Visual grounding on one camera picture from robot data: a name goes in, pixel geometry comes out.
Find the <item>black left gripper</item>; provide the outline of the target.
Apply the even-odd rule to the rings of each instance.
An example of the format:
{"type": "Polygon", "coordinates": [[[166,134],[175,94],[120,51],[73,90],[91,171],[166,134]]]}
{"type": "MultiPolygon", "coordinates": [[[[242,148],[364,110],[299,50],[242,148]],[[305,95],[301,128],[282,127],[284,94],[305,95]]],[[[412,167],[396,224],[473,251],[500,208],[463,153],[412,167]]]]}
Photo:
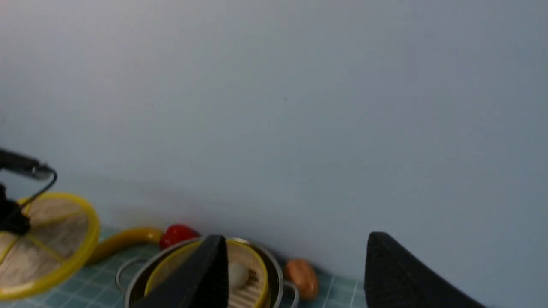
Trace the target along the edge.
{"type": "Polygon", "coordinates": [[[24,213],[24,209],[53,187],[54,169],[37,158],[5,148],[0,149],[0,168],[22,177],[39,181],[50,180],[43,189],[31,195],[22,204],[9,199],[6,187],[1,185],[0,229],[16,236],[24,236],[31,230],[30,218],[24,213]]]}

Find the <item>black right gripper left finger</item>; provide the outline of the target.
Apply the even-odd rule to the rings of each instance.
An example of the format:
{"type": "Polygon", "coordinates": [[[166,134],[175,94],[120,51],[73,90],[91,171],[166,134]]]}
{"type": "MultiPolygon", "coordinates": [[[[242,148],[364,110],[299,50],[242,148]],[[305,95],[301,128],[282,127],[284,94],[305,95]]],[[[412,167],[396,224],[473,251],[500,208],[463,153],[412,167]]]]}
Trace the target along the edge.
{"type": "Polygon", "coordinates": [[[209,235],[166,280],[134,308],[227,308],[229,273],[226,238],[209,235]]]}

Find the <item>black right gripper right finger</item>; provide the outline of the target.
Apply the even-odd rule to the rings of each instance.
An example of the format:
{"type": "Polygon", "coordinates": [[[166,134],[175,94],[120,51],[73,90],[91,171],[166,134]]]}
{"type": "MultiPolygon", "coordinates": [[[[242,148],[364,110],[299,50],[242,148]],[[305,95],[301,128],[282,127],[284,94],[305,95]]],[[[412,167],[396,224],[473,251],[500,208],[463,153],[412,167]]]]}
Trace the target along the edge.
{"type": "Polygon", "coordinates": [[[386,232],[370,232],[364,293],[369,308],[483,308],[386,232]]]}

